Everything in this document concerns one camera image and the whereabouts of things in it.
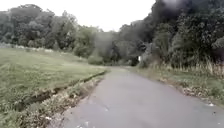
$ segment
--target narrow road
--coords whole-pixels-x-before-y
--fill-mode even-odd
[[[124,69],[107,74],[90,97],[49,128],[224,128],[224,110]]]

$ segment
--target green grass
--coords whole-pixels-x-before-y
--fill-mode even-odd
[[[35,102],[29,98],[105,71],[85,62],[71,54],[0,48],[0,127],[13,127],[11,117]]]
[[[140,74],[148,78],[174,85],[182,91],[189,89],[192,96],[197,96],[223,106],[224,105],[224,79],[220,76],[197,71],[168,69],[166,67],[150,67],[136,69]]]

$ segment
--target sky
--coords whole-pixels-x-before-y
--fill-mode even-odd
[[[64,10],[76,16],[78,23],[118,31],[123,24],[145,18],[155,0],[6,0],[0,10],[35,4],[61,15]]]

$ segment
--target lawn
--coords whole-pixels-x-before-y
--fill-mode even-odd
[[[57,93],[104,71],[105,68],[88,65],[71,54],[0,48],[0,127],[19,126],[9,126],[7,116],[50,98],[41,94],[52,90]]]

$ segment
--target tree line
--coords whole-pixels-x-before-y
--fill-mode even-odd
[[[0,42],[72,52],[93,64],[173,67],[224,61],[222,0],[156,0],[142,20],[119,32],[81,26],[66,11],[56,16],[36,5],[0,12]]]

